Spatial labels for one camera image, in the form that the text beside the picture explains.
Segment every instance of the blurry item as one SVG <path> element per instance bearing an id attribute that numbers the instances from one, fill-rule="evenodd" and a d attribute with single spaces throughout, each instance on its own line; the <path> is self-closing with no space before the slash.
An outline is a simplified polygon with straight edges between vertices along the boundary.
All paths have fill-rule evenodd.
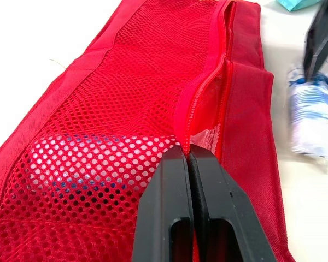
<path id="1" fill-rule="evenodd" d="M 288 72 L 291 150 L 328 160 L 328 76 L 305 82 L 303 68 Z"/>
<path id="2" fill-rule="evenodd" d="M 277 0 L 288 11 L 298 10 L 316 4 L 321 0 Z"/>
<path id="3" fill-rule="evenodd" d="M 328 0 L 324 0 L 307 33 L 306 52 L 303 63 L 305 79 L 307 81 L 310 81 L 316 75 L 327 58 Z"/>

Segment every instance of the teal object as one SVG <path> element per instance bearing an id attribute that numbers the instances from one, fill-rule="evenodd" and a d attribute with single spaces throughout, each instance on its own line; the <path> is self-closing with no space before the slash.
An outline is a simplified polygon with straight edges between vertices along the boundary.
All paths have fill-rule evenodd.
<path id="1" fill-rule="evenodd" d="M 321 0 L 277 0 L 288 11 L 298 10 L 316 4 Z"/>

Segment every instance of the red fabric edge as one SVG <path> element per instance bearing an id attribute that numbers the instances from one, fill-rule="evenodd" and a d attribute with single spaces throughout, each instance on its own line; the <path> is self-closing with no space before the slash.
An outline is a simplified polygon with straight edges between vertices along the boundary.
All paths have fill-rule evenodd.
<path id="1" fill-rule="evenodd" d="M 288 240 L 286 236 L 286 227 L 285 227 L 285 219 L 284 219 L 284 209 L 283 209 L 283 201 L 282 201 L 282 192 L 280 190 L 280 179 L 278 175 L 278 164 L 277 164 L 277 155 L 276 148 L 273 141 L 273 133 L 272 133 L 272 122 L 271 122 L 271 93 L 272 93 L 272 84 L 273 84 L 273 75 L 264 69 L 264 61 L 263 61 L 263 52 L 262 52 L 262 44 L 261 44 L 261 35 L 260 35 L 260 11 L 261 8 L 258 4 L 245 2 L 245 1 L 237 1 L 235 19 L 233 22 L 233 48 L 231 60 L 234 64 L 233 68 L 233 80 L 232 80 L 232 90 L 229 95 L 229 103 L 227 105 L 227 112 L 225 118 L 225 130 L 228 128 L 228 125 L 231 126 L 236 124 L 230 121 L 229 113 L 231 111 L 231 103 L 236 103 L 237 94 L 240 93 L 243 96 L 246 91 L 245 88 L 249 86 L 258 87 L 266 87 L 266 93 L 263 93 L 263 97 L 266 99 L 262 103 L 258 104 L 258 106 L 262 107 L 263 112 L 265 112 L 265 117 L 268 125 L 268 134 L 267 138 L 269 138 L 269 148 L 271 149 L 272 157 L 268 159 L 268 163 L 271 163 L 271 166 L 274 167 L 274 170 L 270 173 L 272 176 L 272 189 L 273 189 L 273 198 L 274 198 L 274 213 L 269 213 L 269 210 L 262 210 L 266 212 L 267 215 L 274 216 L 276 220 L 276 227 L 272 228 L 272 230 L 276 230 L 276 240 L 270 241 L 275 256 L 278 261 L 282 262 L 291 262 L 294 261 L 288 250 Z M 242 90 L 236 91 L 234 87 L 243 87 Z M 224 141 L 230 141 L 230 143 L 234 143 L 231 138 L 237 138 L 234 134 L 230 133 L 229 137 L 226 138 L 226 132 L 224 133 Z M 233 168 L 229 170 L 229 166 L 236 165 L 231 164 L 233 159 L 233 154 L 229 154 L 228 148 L 231 148 L 231 145 L 228 143 L 223 144 L 222 151 L 222 166 L 225 167 L 226 171 L 233 174 Z"/>
<path id="2" fill-rule="evenodd" d="M 117 32 L 144 2 L 145 0 L 121 2 L 88 49 L 51 83 L 12 135 L 0 147 L 0 204 L 4 184 L 17 158 L 74 89 L 99 66 L 104 55 L 113 47 Z M 97 40 L 101 38 L 104 45 L 98 46 Z"/>

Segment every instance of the black tongs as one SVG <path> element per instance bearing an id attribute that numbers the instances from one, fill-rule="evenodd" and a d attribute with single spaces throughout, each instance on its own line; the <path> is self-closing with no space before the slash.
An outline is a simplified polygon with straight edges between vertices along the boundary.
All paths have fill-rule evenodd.
<path id="1" fill-rule="evenodd" d="M 324 0 L 307 32 L 304 73 L 311 81 L 328 58 L 328 0 Z"/>
<path id="2" fill-rule="evenodd" d="M 246 193 L 211 151 L 168 150 L 141 197 L 132 262 L 276 262 Z"/>

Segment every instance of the plastic wrap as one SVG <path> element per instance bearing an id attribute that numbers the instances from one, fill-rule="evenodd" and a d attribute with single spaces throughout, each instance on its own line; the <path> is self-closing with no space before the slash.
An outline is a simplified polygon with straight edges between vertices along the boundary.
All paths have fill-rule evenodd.
<path id="1" fill-rule="evenodd" d="M 305 82 L 302 67 L 288 73 L 291 150 L 328 160 L 328 76 Z"/>

